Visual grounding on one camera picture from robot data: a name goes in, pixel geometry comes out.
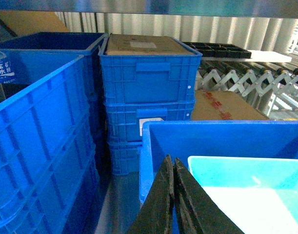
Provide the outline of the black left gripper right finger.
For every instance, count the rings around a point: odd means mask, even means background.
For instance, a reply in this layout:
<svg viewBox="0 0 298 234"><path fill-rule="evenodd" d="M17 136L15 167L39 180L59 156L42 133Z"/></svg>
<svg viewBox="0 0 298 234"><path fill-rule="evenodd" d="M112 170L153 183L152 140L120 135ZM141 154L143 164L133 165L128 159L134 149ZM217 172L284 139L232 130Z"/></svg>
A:
<svg viewBox="0 0 298 234"><path fill-rule="evenodd" d="M175 159L175 208L180 234L242 234L215 204L188 169Z"/></svg>

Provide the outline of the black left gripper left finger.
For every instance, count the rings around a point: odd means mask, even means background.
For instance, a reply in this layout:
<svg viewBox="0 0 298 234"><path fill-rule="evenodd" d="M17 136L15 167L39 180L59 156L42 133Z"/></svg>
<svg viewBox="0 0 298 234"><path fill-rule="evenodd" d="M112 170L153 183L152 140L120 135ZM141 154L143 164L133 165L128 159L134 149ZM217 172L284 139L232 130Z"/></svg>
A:
<svg viewBox="0 0 298 234"><path fill-rule="evenodd" d="M174 208L174 168L167 155L128 234L171 234Z"/></svg>

